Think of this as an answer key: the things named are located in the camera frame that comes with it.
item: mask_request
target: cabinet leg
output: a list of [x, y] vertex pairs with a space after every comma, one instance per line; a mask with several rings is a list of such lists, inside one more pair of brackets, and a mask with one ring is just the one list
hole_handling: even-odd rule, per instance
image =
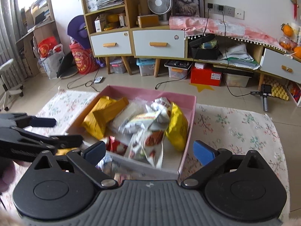
[[260, 74], [260, 78], [259, 78], [258, 91], [261, 91], [261, 85], [262, 85], [262, 83], [263, 83], [263, 79], [264, 79], [264, 74], [261, 73], [261, 74]]
[[128, 71], [128, 74], [131, 76], [133, 73], [131, 71], [130, 65], [128, 64], [128, 61], [126, 60], [126, 57], [121, 56], [121, 58], [122, 58], [122, 61], [124, 63], [124, 66], [125, 66], [126, 70]]
[[159, 67], [160, 67], [160, 60], [161, 59], [156, 59], [154, 77], [158, 77]]
[[111, 74], [110, 57], [106, 57], [106, 71], [108, 72], [108, 75]]

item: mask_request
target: white chair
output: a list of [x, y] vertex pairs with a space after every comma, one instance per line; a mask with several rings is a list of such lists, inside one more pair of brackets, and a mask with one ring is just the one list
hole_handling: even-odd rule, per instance
[[3, 109], [5, 111], [8, 111], [8, 107], [6, 105], [7, 105], [7, 102], [8, 102], [8, 98], [10, 96], [19, 94], [20, 97], [23, 97], [23, 91], [22, 91], [23, 85], [22, 84], [19, 84], [15, 87], [11, 88], [10, 90], [8, 90], [5, 82], [1, 78], [1, 75], [4, 72], [6, 72], [12, 66], [13, 63], [14, 63], [14, 59], [10, 59], [6, 63], [4, 63], [3, 65], [0, 66], [0, 79], [1, 79], [1, 82], [2, 82], [2, 85], [3, 85], [3, 88], [5, 90], [5, 93], [4, 93], [3, 97], [0, 100], [0, 103], [3, 102]]

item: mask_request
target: white drawer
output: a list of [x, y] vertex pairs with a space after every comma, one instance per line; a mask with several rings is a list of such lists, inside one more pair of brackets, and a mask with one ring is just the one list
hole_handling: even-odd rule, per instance
[[131, 54], [128, 31], [94, 35], [91, 42], [96, 56]]
[[262, 71], [301, 83], [301, 63], [294, 59], [266, 48], [260, 65]]
[[185, 57], [185, 31], [138, 30], [133, 36], [136, 56]]

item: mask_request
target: wall socket panel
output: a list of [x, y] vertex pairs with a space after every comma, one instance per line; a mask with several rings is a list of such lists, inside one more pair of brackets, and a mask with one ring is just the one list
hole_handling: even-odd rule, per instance
[[219, 11], [219, 6], [221, 6], [221, 4], [215, 4], [215, 3], [211, 3], [211, 4], [213, 5], [213, 9], [210, 9], [209, 13], [215, 13], [220, 15], [224, 13], [225, 16], [230, 16], [237, 19], [244, 19], [244, 11], [242, 9], [237, 9], [235, 7], [222, 5], [224, 6], [224, 10], [222, 13], [221, 11]]

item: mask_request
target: tiled floor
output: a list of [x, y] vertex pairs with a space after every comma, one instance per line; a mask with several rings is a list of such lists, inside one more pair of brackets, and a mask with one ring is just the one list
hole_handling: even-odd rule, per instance
[[[141, 77], [138, 69], [133, 71], [134, 75], [132, 76], [128, 74], [107, 75], [106, 69], [101, 69], [97, 76], [104, 76], [105, 79], [95, 87], [98, 91], [101, 91], [108, 84], [154, 89], [157, 83], [171, 80], [166, 68], [161, 70], [163, 73], [160, 74], [160, 77], [154, 78], [153, 76]], [[93, 80], [94, 76], [95, 73], [85, 75], [73, 86]], [[12, 100], [12, 103], [9, 104], [10, 112], [27, 112], [35, 115], [56, 94], [58, 87], [67, 89], [67, 83], [79, 77], [80, 75], [76, 75], [69, 79], [49, 80], [47, 77], [38, 75], [28, 79], [24, 84], [24, 97], [17, 97]], [[159, 90], [196, 95], [200, 104], [264, 113], [260, 98], [257, 96], [234, 97], [229, 93], [226, 86], [213, 87], [214, 91], [205, 89], [199, 93], [195, 86], [188, 83], [189, 80], [163, 83]], [[255, 81], [251, 81], [247, 88], [230, 87], [230, 90], [234, 95], [242, 95], [256, 91], [256, 84]], [[94, 91], [93, 88], [85, 86], [75, 90]], [[268, 101], [268, 115], [275, 123], [286, 155], [290, 179], [291, 211], [294, 211], [291, 213], [291, 217], [299, 217], [301, 216], [301, 209], [299, 209], [301, 208], [301, 136], [299, 135], [301, 133], [301, 108], [297, 108], [292, 100], [286, 102], [278, 98], [269, 98]]]

